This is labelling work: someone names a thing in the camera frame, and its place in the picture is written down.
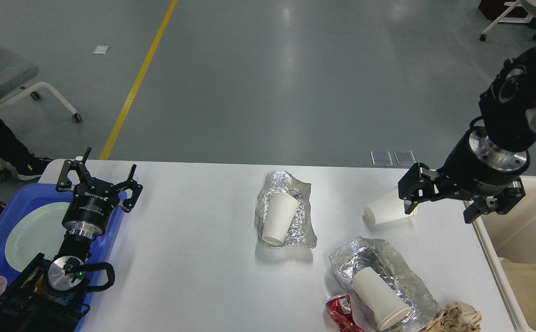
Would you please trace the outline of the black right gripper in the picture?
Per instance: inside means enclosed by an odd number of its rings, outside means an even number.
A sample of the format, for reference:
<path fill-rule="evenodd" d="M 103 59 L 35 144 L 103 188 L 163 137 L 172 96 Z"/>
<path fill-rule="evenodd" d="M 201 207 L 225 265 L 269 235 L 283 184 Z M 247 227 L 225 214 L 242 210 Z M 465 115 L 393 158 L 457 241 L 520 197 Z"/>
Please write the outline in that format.
<path fill-rule="evenodd" d="M 485 127 L 469 128 L 438 172 L 416 162 L 398 182 L 398 197 L 410 215 L 421 202 L 477 195 L 464 210 L 466 224 L 490 213 L 509 213 L 524 197 L 518 179 L 530 165 L 527 151 L 512 153 L 489 138 Z"/>

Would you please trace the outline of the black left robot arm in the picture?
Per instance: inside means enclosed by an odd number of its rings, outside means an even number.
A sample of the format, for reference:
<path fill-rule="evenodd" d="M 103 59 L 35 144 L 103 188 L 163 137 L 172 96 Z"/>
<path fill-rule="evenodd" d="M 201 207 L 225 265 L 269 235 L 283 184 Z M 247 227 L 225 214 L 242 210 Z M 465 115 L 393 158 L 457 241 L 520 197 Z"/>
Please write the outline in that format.
<path fill-rule="evenodd" d="M 0 332 L 73 332 L 90 309 L 85 295 L 114 285 L 113 266 L 89 260 L 91 246 L 106 234 L 115 208 L 133 210 L 143 186 L 136 165 L 117 184 L 91 176 L 90 152 L 63 163 L 55 190 L 72 199 L 61 221 L 62 244 L 52 259 L 37 254 L 1 294 Z"/>

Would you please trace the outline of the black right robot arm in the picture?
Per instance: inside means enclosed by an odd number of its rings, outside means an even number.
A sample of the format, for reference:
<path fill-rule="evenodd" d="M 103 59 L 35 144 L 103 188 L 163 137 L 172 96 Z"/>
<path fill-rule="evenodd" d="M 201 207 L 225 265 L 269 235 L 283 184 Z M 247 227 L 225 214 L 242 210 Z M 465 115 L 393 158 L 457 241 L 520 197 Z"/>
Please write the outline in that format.
<path fill-rule="evenodd" d="M 417 162 L 398 182 L 405 214 L 422 202 L 469 201 L 464 220 L 509 213 L 524 197 L 521 175 L 536 141 L 536 47 L 504 65 L 480 94 L 481 115 L 470 122 L 443 166 Z"/>

